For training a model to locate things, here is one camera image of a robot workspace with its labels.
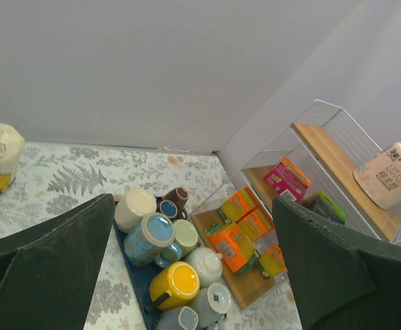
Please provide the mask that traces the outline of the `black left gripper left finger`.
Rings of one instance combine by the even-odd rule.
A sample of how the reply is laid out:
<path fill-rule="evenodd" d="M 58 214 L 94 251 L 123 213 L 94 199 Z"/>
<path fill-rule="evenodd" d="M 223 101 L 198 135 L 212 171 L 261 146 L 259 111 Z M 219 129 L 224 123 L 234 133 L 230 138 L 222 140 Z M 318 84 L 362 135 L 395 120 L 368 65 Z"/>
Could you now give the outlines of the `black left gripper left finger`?
<path fill-rule="evenodd" d="M 114 210 L 98 195 L 0 239 L 0 329 L 83 329 Z"/>

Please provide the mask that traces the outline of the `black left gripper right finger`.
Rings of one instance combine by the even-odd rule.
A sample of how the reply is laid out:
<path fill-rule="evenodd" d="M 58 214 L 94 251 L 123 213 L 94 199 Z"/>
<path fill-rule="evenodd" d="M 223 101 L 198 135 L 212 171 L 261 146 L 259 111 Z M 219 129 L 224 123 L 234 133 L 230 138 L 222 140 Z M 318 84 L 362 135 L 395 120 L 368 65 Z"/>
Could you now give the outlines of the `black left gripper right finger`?
<path fill-rule="evenodd" d="M 401 247 L 284 197 L 272 216 L 303 329 L 401 329 Z"/>

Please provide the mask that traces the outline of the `light blue patterned mug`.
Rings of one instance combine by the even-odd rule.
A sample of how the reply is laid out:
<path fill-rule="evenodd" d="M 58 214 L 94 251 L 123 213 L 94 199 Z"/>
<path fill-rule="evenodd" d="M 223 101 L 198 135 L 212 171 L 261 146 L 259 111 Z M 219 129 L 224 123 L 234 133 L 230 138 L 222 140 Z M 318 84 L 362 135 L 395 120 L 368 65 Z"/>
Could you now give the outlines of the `light blue patterned mug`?
<path fill-rule="evenodd" d="M 137 267 L 155 263 L 167 268 L 182 257 L 172 221 L 158 212 L 144 216 L 127 235 L 124 252 L 129 262 Z"/>

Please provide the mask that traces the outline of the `grey white mug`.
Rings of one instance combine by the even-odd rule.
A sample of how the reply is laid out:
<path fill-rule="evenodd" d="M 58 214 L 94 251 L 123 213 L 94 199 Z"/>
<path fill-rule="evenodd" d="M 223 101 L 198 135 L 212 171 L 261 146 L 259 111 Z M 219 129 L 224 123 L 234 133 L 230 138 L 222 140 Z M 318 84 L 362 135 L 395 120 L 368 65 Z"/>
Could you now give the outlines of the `grey white mug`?
<path fill-rule="evenodd" d="M 196 329 L 224 329 L 224 320 L 232 305 L 228 288 L 212 283 L 202 288 L 187 304 L 198 316 Z"/>

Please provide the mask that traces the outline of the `grey blue mug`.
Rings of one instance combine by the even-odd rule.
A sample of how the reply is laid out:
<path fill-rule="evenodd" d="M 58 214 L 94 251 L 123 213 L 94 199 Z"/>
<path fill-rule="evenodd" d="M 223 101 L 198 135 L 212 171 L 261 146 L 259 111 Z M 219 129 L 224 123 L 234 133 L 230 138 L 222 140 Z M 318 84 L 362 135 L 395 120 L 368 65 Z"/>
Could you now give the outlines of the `grey blue mug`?
<path fill-rule="evenodd" d="M 155 321 L 155 330 L 194 330 L 197 328 L 198 315 L 188 306 L 176 307 L 165 311 Z"/>

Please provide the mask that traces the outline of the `yellow mug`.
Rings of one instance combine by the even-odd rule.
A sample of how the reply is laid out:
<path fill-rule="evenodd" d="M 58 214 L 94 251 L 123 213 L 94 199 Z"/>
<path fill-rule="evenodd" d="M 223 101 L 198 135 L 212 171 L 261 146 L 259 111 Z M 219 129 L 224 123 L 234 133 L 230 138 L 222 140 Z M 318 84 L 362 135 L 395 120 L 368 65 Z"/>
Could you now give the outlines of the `yellow mug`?
<path fill-rule="evenodd" d="M 161 271 L 149 286 L 147 313 L 182 307 L 199 293 L 200 279 L 192 265 L 178 261 Z"/>

